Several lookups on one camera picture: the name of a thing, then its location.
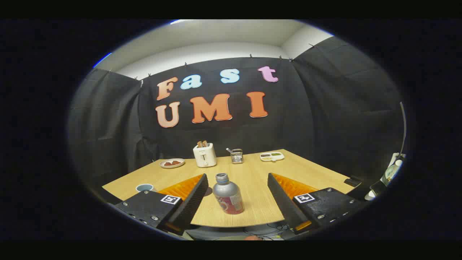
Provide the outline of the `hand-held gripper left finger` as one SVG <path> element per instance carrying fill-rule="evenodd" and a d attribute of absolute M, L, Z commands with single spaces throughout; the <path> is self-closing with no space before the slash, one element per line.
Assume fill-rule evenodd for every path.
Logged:
<path fill-rule="evenodd" d="M 207 175 L 202 174 L 161 191 L 140 191 L 114 207 L 151 228 L 183 235 L 208 188 Z"/>

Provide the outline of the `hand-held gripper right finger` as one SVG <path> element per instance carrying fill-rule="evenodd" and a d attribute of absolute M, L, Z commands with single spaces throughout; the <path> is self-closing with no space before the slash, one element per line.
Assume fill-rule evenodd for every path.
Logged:
<path fill-rule="evenodd" d="M 333 187 L 317 190 L 276 173 L 268 174 L 267 186 L 295 235 L 331 226 L 364 206 Z"/>

